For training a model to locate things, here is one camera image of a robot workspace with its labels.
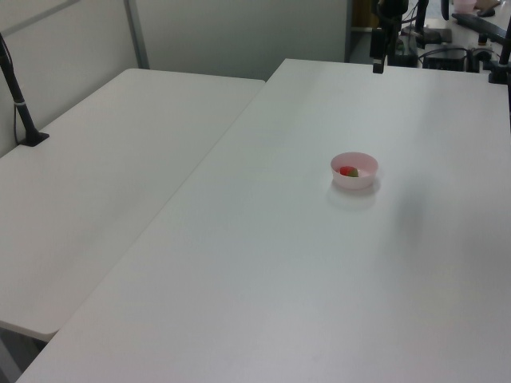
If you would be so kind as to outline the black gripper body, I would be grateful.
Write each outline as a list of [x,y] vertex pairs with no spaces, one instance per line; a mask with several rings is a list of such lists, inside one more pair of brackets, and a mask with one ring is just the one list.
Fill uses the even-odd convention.
[[398,31],[390,28],[373,28],[370,35],[370,57],[383,61],[396,54]]

